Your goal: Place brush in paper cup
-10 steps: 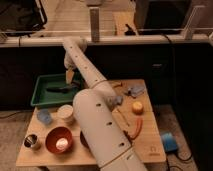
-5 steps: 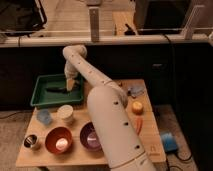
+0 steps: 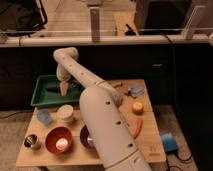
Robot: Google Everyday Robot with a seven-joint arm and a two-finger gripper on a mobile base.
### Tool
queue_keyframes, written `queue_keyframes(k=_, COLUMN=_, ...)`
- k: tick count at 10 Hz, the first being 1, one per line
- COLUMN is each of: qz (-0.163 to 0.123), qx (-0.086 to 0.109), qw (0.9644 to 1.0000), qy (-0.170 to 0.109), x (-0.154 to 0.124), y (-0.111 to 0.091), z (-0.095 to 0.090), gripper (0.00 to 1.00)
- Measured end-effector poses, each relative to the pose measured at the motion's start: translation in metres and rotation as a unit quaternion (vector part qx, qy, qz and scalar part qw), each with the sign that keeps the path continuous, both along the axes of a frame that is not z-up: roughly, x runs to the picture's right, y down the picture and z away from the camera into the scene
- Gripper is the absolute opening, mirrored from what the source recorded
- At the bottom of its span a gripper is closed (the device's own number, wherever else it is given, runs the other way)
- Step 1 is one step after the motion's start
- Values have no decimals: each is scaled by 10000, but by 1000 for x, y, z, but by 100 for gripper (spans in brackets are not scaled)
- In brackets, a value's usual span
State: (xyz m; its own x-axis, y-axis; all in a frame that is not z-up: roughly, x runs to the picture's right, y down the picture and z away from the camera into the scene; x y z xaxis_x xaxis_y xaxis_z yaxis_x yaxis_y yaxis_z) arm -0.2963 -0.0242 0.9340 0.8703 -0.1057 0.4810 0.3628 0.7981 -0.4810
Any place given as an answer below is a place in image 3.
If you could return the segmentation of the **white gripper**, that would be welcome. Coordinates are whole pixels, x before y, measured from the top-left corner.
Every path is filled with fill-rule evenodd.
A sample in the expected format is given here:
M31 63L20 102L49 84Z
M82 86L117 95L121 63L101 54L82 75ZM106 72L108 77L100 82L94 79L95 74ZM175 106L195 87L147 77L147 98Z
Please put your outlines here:
M59 81L62 81L59 84L60 93L62 96L66 96L68 92L68 80L71 78L70 73L62 66L58 65L56 69L56 77Z

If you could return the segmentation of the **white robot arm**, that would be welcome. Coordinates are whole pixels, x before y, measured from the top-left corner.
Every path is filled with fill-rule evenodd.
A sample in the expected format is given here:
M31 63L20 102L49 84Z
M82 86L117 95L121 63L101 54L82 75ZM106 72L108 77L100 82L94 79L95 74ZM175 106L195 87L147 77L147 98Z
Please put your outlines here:
M73 76L84 87L80 112L105 171L152 171L119 111L119 92L77 62L76 48L57 49L53 57L60 81Z

